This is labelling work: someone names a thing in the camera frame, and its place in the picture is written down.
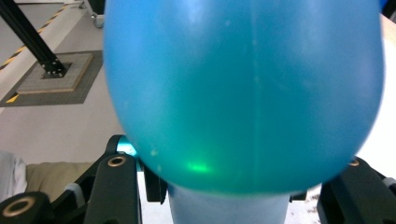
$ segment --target inflated balloon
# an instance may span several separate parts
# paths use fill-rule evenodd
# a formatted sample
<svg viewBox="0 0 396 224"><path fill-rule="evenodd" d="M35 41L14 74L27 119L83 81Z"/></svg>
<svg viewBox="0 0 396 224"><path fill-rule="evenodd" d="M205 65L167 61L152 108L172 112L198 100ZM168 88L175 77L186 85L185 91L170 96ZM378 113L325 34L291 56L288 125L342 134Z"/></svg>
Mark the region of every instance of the inflated balloon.
<svg viewBox="0 0 396 224"><path fill-rule="evenodd" d="M106 1L105 65L141 160L224 194L341 172L383 87L377 1Z"/></svg>

